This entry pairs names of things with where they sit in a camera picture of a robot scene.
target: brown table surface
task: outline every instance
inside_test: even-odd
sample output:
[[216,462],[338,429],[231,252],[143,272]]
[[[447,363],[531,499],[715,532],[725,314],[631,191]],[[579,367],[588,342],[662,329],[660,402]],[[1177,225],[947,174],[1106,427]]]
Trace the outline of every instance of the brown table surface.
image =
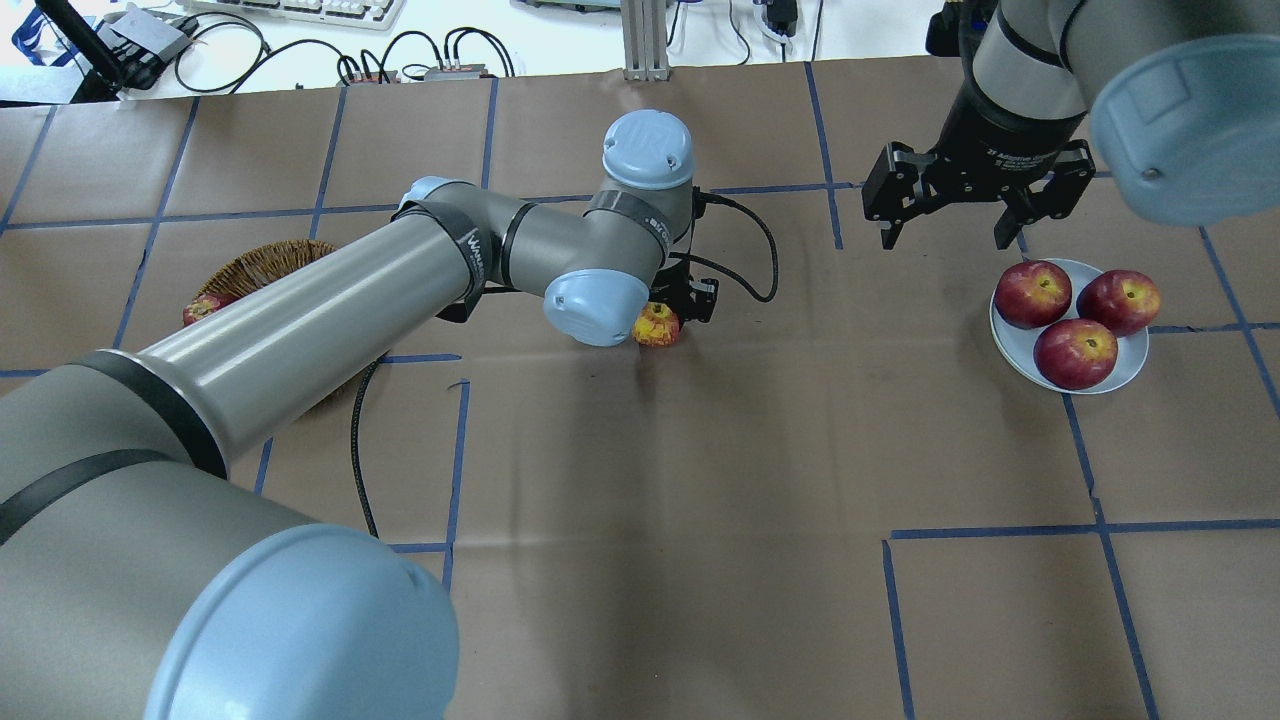
[[[1143,270],[1165,309],[1126,387],[1036,387],[988,325],[1020,259],[997,208],[892,252],[861,219],[878,149],[928,147],[957,82],[911,58],[4,110],[0,393],[175,331],[244,250],[352,241],[420,176],[579,211],[608,124],[660,108],[776,231],[773,304],[726,282],[677,346],[598,350],[490,296],[374,379],[374,512],[461,623],[451,719],[1280,715],[1280,213],[1157,227],[1094,181],[1021,254]],[[695,251],[768,282],[730,210]],[[232,480],[362,528],[348,421]]]

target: metal post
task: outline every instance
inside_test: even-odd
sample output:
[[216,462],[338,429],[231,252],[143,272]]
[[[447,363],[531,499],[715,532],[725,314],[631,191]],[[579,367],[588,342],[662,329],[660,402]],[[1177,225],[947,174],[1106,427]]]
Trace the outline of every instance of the metal post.
[[666,0],[622,0],[623,76],[630,79],[668,79]]

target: white floor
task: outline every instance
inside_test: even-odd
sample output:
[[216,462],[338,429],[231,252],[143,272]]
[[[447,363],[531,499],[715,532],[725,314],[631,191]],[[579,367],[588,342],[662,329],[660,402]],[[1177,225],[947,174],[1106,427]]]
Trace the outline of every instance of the white floor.
[[[314,37],[332,42],[349,55],[361,49],[381,55],[397,33],[419,29],[442,42],[444,33],[460,26],[475,26],[503,40],[516,64],[517,74],[562,74],[603,72],[623,63],[621,15],[617,12],[579,13],[543,5],[534,8],[518,0],[404,0],[408,4],[390,31],[335,29],[319,23],[259,20],[274,47]],[[74,0],[83,14],[115,12],[122,4],[104,0]],[[156,6],[155,0],[140,3]],[[668,50],[673,67],[727,65],[746,56],[746,46],[730,27],[731,0],[700,0],[681,4],[676,32]],[[924,54],[924,33],[929,15],[942,0],[824,0],[820,37],[814,53],[814,29],[819,0],[800,0],[800,23],[787,47],[787,60],[833,58],[879,58]],[[8,41],[26,18],[32,0],[0,0],[0,65],[27,60]],[[675,13],[675,5],[668,18]],[[180,12],[177,4],[164,12]],[[750,63],[776,63],[782,46],[768,38],[758,19],[759,6],[750,0],[732,0],[735,23],[750,44]],[[188,51],[183,77],[193,86],[215,86],[237,77],[252,61],[257,41],[234,28],[210,33],[205,44]],[[461,47],[463,61],[486,63],[498,69],[495,54],[477,36]],[[335,55],[319,45],[292,49],[264,65],[243,91],[330,86],[335,82]],[[408,63],[431,63],[429,46],[420,38],[406,38],[390,56],[389,68]],[[155,90],[134,94],[140,97],[187,95],[166,72]]]

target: light blue joint cap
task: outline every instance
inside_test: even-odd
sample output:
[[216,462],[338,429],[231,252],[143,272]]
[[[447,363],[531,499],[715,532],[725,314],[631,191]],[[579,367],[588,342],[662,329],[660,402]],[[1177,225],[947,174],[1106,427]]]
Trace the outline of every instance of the light blue joint cap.
[[1280,37],[1208,37],[1134,63],[1098,94],[1093,140],[1148,220],[1210,225],[1280,205]]
[[442,187],[453,182],[462,184],[471,184],[467,181],[440,178],[435,176],[426,176],[425,178],[417,178],[416,181],[413,181],[413,184],[408,186],[408,192],[406,192],[404,196],[401,197],[399,206],[403,208],[404,204],[408,202],[410,200],[426,200],[428,195],[431,195],[436,190],[440,190]]
[[632,110],[604,133],[604,172],[640,190],[669,190],[694,179],[694,138],[680,118]]
[[649,286],[618,270],[575,270],[547,286],[543,313],[573,340],[612,347],[631,337],[649,301]]
[[200,593],[143,719],[439,719],[457,673],[458,624],[435,578],[351,528],[300,525]]

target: white keyboard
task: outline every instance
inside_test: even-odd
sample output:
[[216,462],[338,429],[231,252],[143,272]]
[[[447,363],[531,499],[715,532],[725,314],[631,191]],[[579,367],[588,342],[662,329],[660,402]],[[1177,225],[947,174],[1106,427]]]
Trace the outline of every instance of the white keyboard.
[[287,18],[332,26],[387,29],[408,0],[178,0],[192,13],[220,10],[253,19]]

